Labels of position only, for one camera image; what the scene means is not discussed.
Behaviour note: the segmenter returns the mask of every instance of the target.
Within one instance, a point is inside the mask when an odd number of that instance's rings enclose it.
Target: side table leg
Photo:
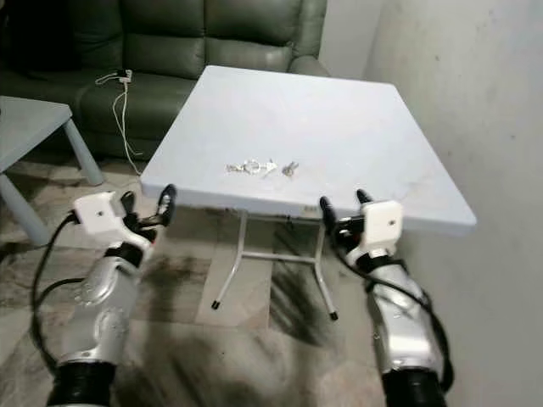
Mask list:
[[[68,140],[70,140],[71,147],[74,149],[74,153],[76,153],[77,161],[79,161],[81,170],[89,184],[100,185],[104,182],[104,176],[98,168],[96,161],[94,161],[87,145],[83,141],[79,130],[77,130],[76,124],[72,119],[69,119],[62,126],[64,127],[66,136],[68,136]]]
[[[238,271],[239,264],[241,263],[241,258],[244,255],[246,231],[247,231],[247,212],[244,211],[242,212],[241,220],[239,221],[238,251],[236,252],[236,260],[234,261],[234,266],[230,270],[230,274],[228,275],[227,280],[222,285],[221,291],[219,292],[219,296],[216,298],[215,301],[213,301],[213,304],[211,305],[212,309],[219,308],[219,305],[221,305],[221,301],[222,301],[222,298],[224,297],[224,294],[227,293],[228,286],[230,286],[230,283],[232,282],[232,279],[234,278],[236,271]]]
[[[338,311],[336,310],[336,307],[333,305],[332,296],[330,295],[330,291],[328,290],[326,282],[324,282],[324,278],[322,277],[321,259],[322,259],[322,247],[324,246],[324,234],[325,234],[324,226],[321,225],[321,227],[319,228],[319,235],[316,240],[314,271],[315,271],[316,282],[318,283],[319,288],[321,289],[322,297],[324,298],[324,302],[326,303],[326,308],[328,309],[330,318],[333,321],[336,321],[338,319]]]
[[[51,233],[5,174],[0,174],[0,196],[34,244],[43,246],[49,242]]]

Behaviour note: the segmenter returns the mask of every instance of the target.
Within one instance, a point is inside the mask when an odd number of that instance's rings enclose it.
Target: floor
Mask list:
[[[122,161],[100,162],[106,182],[90,187],[74,161],[47,157],[8,172],[53,229],[74,198],[115,190],[142,197]],[[210,305],[235,257],[234,213],[180,208],[157,243],[142,281],[113,389],[114,406],[384,406],[365,296],[356,277],[325,253],[324,277],[339,320],[327,316],[304,265],[245,259],[218,310]],[[309,253],[316,229],[249,221],[252,249]],[[43,286],[84,276],[104,247],[69,226],[44,273]],[[42,249],[33,248],[0,202],[0,407],[44,405],[52,379],[28,337],[28,294]],[[50,349],[59,351],[72,288],[43,306]]]

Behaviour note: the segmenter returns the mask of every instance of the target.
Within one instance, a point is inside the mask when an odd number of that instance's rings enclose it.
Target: white charging cable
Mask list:
[[[115,100],[113,101],[113,104],[111,105],[111,109],[113,110],[113,116],[115,117],[115,123],[117,124],[117,128],[119,129],[120,136],[122,137],[123,145],[125,147],[126,158],[128,159],[128,162],[130,163],[130,165],[132,166],[136,174],[141,175],[142,174],[141,171],[136,167],[136,164],[134,163],[132,159],[132,154],[142,155],[143,153],[135,151],[134,148],[128,142],[128,138],[126,137],[126,105],[128,104],[128,84],[132,82],[132,71],[126,70],[126,75],[119,75],[117,73],[107,74],[107,75],[97,78],[97,80],[95,80],[94,83],[96,85],[103,85],[107,81],[111,81],[111,80],[119,81],[120,83],[122,83],[124,87],[124,92],[115,98]],[[119,120],[116,106],[119,100],[123,97],[124,97],[124,100],[123,100],[123,105],[122,105],[121,119]]]

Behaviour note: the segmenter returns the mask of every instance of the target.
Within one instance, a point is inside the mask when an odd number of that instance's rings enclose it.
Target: black wire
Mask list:
[[[65,278],[64,280],[58,280],[57,282],[54,282],[53,284],[49,285],[43,292],[40,294],[40,298],[37,299],[37,306],[39,307],[43,304],[43,301],[45,301],[45,298],[55,289],[60,286],[66,285],[66,284],[76,284],[78,282],[82,282],[85,280],[82,277],[74,277],[74,278]]]
[[[445,333],[445,329],[443,325],[441,324],[439,317],[434,313],[431,298],[423,291],[423,298],[420,299],[413,293],[410,293],[409,291],[405,290],[403,287],[397,286],[392,282],[387,282],[386,280],[382,280],[368,273],[360,273],[359,270],[357,270],[355,267],[353,267],[347,262],[347,260],[342,255],[339,249],[336,236],[340,227],[341,225],[336,225],[332,229],[332,232],[330,233],[330,246],[332,247],[333,253],[335,254],[336,258],[341,262],[342,265],[347,267],[357,276],[361,277],[362,279],[366,281],[371,282],[374,285],[379,284],[381,286],[386,286],[388,288],[392,288],[393,290],[399,293],[404,294],[408,298],[412,299],[415,303],[420,305],[421,308],[424,309],[428,313],[430,320],[432,322],[432,328],[434,330],[434,334],[436,336],[438,346],[441,352],[443,353],[443,356],[445,359],[444,375],[443,375],[443,380],[441,381],[440,385],[441,385],[441,388],[445,392],[447,392],[452,387],[452,383],[454,382],[454,369],[452,367],[452,362],[451,362],[451,351],[449,347],[449,340],[447,339],[447,335]]]
[[[39,308],[42,304],[43,300],[47,297],[47,295],[53,291],[56,287],[59,285],[55,285],[56,283],[52,284],[48,288],[45,289],[45,291],[38,297],[37,290],[40,284],[40,278],[42,277],[43,269],[45,268],[45,264],[47,263],[49,259],[49,255],[51,254],[51,251],[53,250],[53,246],[55,241],[57,240],[57,237],[59,237],[60,232],[64,229],[66,225],[68,225],[71,222],[76,222],[77,218],[76,216],[71,213],[60,223],[60,225],[57,227],[57,229],[54,231],[53,235],[51,236],[51,240],[49,240],[49,243],[45,249],[45,252],[43,253],[42,259],[40,260],[39,265],[36,268],[36,273],[34,274],[34,281],[32,282],[32,288],[31,288],[31,339],[38,351],[40,352],[42,359],[48,368],[49,372],[51,374],[54,374],[56,370],[57,360],[49,353],[45,342],[43,340],[42,335],[42,327],[41,327],[41,321],[40,321],[40,315],[39,315]]]

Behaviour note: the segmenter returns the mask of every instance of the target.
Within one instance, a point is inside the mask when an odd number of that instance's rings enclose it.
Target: light blue side table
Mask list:
[[[49,241],[51,232],[5,171],[62,126],[88,182],[99,185],[104,176],[71,119],[68,105],[0,96],[0,109],[0,197],[32,242],[41,246]]]
[[[227,171],[251,159],[272,159],[279,168],[267,176]],[[299,167],[285,176],[281,168],[293,161]],[[313,265],[328,313],[336,313],[321,270],[322,224],[313,257],[268,254],[245,249],[250,215],[319,225],[319,197],[329,197],[339,217],[352,216],[363,188],[376,200],[401,202],[405,230],[461,235],[477,223],[386,83],[208,65],[140,180],[150,197],[172,183],[180,205],[241,213],[236,259],[213,309],[242,259],[251,258]]]

